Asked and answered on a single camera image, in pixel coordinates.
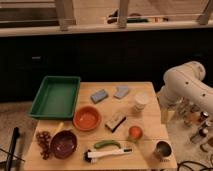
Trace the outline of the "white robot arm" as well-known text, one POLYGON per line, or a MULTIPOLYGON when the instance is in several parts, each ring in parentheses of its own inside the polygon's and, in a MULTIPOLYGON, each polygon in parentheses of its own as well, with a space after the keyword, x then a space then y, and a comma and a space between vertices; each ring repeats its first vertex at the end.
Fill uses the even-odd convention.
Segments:
POLYGON ((164 73, 164 85, 157 93, 163 124, 175 113, 188 114, 190 103, 213 114, 213 88, 202 82, 205 75, 204 66, 197 61, 170 68, 164 73))

